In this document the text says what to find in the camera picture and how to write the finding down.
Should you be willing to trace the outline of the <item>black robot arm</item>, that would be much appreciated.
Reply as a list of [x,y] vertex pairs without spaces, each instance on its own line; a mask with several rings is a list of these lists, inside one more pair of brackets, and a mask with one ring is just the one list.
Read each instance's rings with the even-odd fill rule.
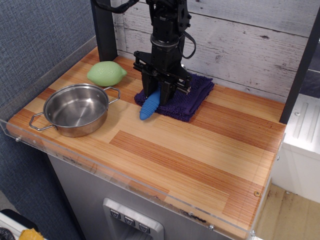
[[160,105],[176,91],[188,94],[192,76],[182,67],[186,32],[192,18],[185,0],[148,0],[152,25],[151,52],[135,51],[134,69],[141,72],[145,97],[160,90]]

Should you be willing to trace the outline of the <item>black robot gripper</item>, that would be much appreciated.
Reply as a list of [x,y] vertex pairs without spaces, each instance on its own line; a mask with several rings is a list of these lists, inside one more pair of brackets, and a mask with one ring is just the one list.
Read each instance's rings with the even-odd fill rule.
[[[159,74],[177,78],[183,83],[180,85],[185,89],[189,89],[191,84],[191,75],[183,68],[181,61],[184,57],[183,39],[173,42],[152,42],[151,52],[135,51],[134,68],[141,72],[142,86],[144,95],[148,98],[159,87]],[[173,98],[177,86],[168,81],[160,84],[160,105],[166,105]]]

